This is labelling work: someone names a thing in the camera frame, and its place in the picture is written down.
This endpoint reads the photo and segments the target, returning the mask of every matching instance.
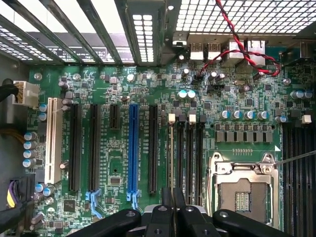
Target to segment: red and black wire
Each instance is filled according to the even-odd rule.
[[[254,67],[255,69],[257,69],[258,72],[264,73],[266,75],[270,75],[272,77],[276,77],[279,73],[280,73],[280,64],[278,62],[275,61],[275,59],[273,57],[270,57],[266,54],[262,54],[262,53],[258,53],[258,52],[250,52],[250,51],[246,51],[243,44],[240,42],[239,36],[235,31],[235,26],[233,25],[233,23],[230,21],[230,19],[228,18],[227,12],[224,10],[224,7],[221,3],[221,0],[215,0],[216,5],[220,8],[221,13],[224,17],[224,19],[226,20],[228,27],[230,28],[230,30],[233,33],[233,37],[235,42],[238,44],[238,48],[239,50],[235,49],[235,50],[227,50],[222,52],[221,54],[217,55],[215,58],[213,58],[212,60],[208,61],[201,69],[200,73],[202,73],[209,65],[213,64],[214,61],[216,59],[218,59],[219,57],[223,57],[224,55],[228,54],[228,53],[237,53],[240,52],[243,54],[243,57],[245,60],[248,61],[248,63]],[[273,64],[276,66],[276,71],[275,72],[270,72],[269,70],[266,69],[262,69],[261,66],[256,65],[256,63],[250,58],[250,55],[256,55],[256,56],[261,56],[267,60],[270,60],[273,62]]]

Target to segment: blue pcie slot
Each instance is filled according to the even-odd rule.
[[[127,201],[132,201],[132,207],[137,209],[138,181],[138,129],[139,129],[139,106],[129,106],[129,137],[128,137],[128,180]]]

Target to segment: chip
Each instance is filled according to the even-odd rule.
[[[76,200],[64,200],[64,212],[72,212],[76,211]]]

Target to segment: white connector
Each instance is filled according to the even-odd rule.
[[[13,82],[19,88],[18,99],[12,97],[13,105],[23,105],[36,108],[39,105],[40,87],[26,81],[15,80]]]
[[[61,180],[59,164],[62,156],[63,112],[59,98],[48,98],[46,156],[45,156],[45,183],[55,184]]]

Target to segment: white pci slot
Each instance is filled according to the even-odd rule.
[[[55,184],[61,180],[59,164],[62,156],[63,112],[59,98],[48,98],[45,156],[45,183]]]

